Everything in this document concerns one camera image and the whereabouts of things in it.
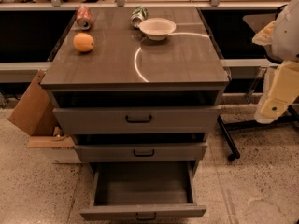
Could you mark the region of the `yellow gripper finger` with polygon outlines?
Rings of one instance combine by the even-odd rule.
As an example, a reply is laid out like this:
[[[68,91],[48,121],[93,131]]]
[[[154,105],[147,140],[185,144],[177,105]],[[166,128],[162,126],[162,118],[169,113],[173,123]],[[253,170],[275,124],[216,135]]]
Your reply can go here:
[[[269,124],[281,117],[298,97],[299,62],[284,61],[277,69],[269,68],[254,119],[258,123]]]

